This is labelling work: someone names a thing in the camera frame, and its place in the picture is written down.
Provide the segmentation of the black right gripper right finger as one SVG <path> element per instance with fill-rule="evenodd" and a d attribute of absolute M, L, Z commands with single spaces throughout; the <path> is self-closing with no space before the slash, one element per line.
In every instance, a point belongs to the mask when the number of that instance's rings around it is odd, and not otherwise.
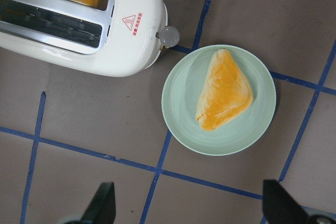
<path fill-rule="evenodd" d="M 263 214 L 268 223 L 310 223 L 306 211 L 275 179 L 263 181 Z"/>

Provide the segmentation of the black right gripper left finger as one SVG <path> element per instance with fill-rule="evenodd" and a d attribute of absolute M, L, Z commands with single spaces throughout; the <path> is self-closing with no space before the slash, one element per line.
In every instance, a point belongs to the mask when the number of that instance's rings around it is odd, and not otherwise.
<path fill-rule="evenodd" d="M 80 223 L 110 223 L 116 218 L 116 197 L 113 182 L 101 183 Z"/>

